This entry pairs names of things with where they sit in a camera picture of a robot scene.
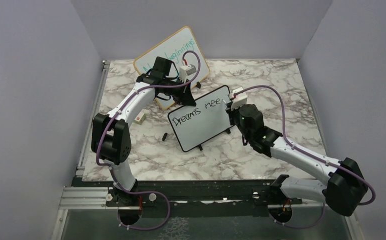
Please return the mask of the black framed whiteboard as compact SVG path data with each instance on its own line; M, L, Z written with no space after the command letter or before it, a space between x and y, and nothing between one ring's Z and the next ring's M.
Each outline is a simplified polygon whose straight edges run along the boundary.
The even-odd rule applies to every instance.
M229 86L223 85L198 97L196 106L181 106L168 113L167 118L183 152L214 138L231 128L226 105Z

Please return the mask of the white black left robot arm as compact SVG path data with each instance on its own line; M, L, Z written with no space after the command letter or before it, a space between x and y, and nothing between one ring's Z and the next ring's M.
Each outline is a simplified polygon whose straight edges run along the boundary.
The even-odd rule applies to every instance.
M191 84L201 72L201 61L175 68L177 75L170 76L172 60L156 57L153 66L140 74L130 93L121 103L106 114L98 113L93 118L91 150L96 154L96 163L109 169L113 185L119 190L119 199L125 205L137 201L137 183L128 163L132 143L130 126L139 113L156 97L164 94L182 106L196 106L191 94Z

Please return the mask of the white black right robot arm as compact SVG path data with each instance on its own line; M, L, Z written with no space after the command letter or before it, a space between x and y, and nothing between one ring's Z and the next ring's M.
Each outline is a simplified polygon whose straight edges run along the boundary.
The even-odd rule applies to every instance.
M348 157L338 160L299 150L299 146L282 133L265 126L263 114L256 105L245 104L235 109L231 106L228 103L226 107L229 121L240 130L245 146L250 145L257 153L287 162L314 177L279 176L269 190L273 202L279 204L286 199L304 198L325 203L342 216L354 213L369 189L355 160Z

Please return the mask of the yellow framed whiteboard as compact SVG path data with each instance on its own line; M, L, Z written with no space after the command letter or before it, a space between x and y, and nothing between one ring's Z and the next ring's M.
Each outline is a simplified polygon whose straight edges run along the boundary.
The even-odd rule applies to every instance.
M196 37L188 26L184 26L153 48L134 59L133 66L138 74L146 73L153 67L156 57L162 57L175 63L177 69L184 63L199 68L199 75L191 84L194 88L207 78L210 68Z

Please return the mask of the black small-board stand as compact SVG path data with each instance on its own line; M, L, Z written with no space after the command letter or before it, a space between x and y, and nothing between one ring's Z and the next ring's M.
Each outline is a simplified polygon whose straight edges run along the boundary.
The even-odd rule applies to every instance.
M227 128L225 131L223 131L224 133L227 133L228 135L231 134L231 130L230 128ZM196 146L197 148L199 148L200 151L203 151L203 147L201 144L197 145Z

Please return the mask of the black aluminium front base frame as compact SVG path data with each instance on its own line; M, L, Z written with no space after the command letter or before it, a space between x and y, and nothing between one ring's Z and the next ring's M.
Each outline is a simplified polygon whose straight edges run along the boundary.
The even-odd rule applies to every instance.
M63 190L63 210L116 210L123 216L143 218L267 217L282 207L319 207L304 198L288 200L275 193L273 180L169 180L138 182L139 195L117 193L111 181L73 179Z

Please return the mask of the aluminium side rail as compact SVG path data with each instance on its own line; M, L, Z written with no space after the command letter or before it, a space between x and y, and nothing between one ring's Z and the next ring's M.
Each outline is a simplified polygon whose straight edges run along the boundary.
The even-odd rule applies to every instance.
M80 178L84 173L85 162L88 159L88 154L89 154L89 151L91 149L90 140L91 140L91 134L93 131L92 130L93 118L99 112L99 109L100 109L101 99L103 96L105 83L106 83L106 80L108 77L111 61L110 60L104 60L104 61L102 61L102 63L103 63L103 69L102 69L101 77L99 80L99 87L98 87L98 90L97 90L97 93L96 93L96 96L95 96L95 99L94 99L94 102L92 105L92 111L91 111L90 116L89 116L87 131L85 134L82 149L80 151L80 157L79 157L78 165L77 165L76 172L75 172L75 177L77 177L77 178Z

